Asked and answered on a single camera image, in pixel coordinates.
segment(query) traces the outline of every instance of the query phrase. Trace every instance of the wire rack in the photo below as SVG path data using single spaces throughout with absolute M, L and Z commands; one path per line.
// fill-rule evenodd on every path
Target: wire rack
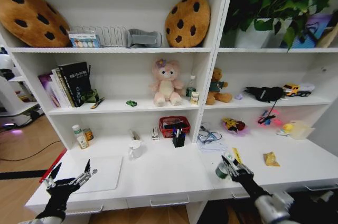
M 95 31 L 100 38 L 100 43 L 103 47 L 126 47 L 126 28 L 111 27 L 111 26 L 72 26 L 72 31 Z

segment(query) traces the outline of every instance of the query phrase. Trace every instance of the white book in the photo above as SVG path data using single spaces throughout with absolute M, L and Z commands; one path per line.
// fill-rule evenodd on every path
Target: white book
M 55 82 L 55 77 L 53 74 L 50 75 L 52 82 L 51 82 L 51 88 L 55 94 L 55 97 L 57 98 L 59 104 L 61 107 L 67 107 L 68 105 L 65 103 L 64 99 L 62 98 L 62 93 L 61 93 L 61 89 L 59 89 L 59 87 L 57 86 L 56 82 Z
M 57 73 L 58 70 L 60 70 L 60 69 L 59 68 L 52 69 L 52 73 L 53 73 L 53 76 L 54 76 L 53 78 L 55 79 L 55 83 L 57 84 L 58 89 L 61 91 L 61 98 L 64 100 L 65 107 L 71 108 L 72 105 L 70 104 L 70 101 L 67 97 L 67 94 L 65 93 L 65 90 L 63 89 L 63 86 L 60 82 L 60 79 L 59 79 L 59 76 L 58 76 L 58 73 Z

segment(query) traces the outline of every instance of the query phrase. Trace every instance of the red basket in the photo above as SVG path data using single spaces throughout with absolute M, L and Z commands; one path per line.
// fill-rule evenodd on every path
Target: red basket
M 183 127 L 182 128 L 182 132 L 184 132 L 185 134 L 190 132 L 190 124 L 188 119 L 186 119 L 186 117 L 162 117 L 159 119 L 159 129 L 162 132 L 163 137 L 165 138 L 172 138 L 173 137 L 173 129 L 165 129 L 163 128 L 163 123 L 167 123 L 168 125 L 173 125 L 176 124 L 177 122 L 183 122 L 185 124 L 187 124 L 187 127 Z

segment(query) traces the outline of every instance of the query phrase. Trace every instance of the silver robotic hand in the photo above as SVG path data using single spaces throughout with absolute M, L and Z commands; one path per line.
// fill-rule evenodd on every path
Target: silver robotic hand
M 42 223 L 42 224 L 60 224 L 65 219 L 65 210 L 67 201 L 71 193 L 77 191 L 96 173 L 96 170 L 90 172 L 90 160 L 88 160 L 84 172 L 77 178 L 68 178 L 54 181 L 60 167 L 60 163 L 53 169 L 48 178 L 43 182 L 47 186 L 47 192 L 51 198 L 48 201 L 43 212 L 36 216 L 34 222 L 28 223 Z
M 290 218 L 289 208 L 294 199 L 286 192 L 270 195 L 254 181 L 254 173 L 244 164 L 237 160 L 233 162 L 222 156 L 228 175 L 235 182 L 239 182 L 248 192 L 257 207 L 262 221 L 265 224 L 297 223 L 288 221 Z

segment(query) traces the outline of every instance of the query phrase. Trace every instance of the cookie pillow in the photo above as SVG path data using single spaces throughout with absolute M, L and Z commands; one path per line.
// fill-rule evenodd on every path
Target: cookie pillow
M 165 32 L 172 47 L 195 47 L 205 38 L 210 23 L 206 0 L 181 0 L 165 20 Z
M 44 0 L 0 0 L 0 22 L 32 47 L 65 47 L 68 24 Z

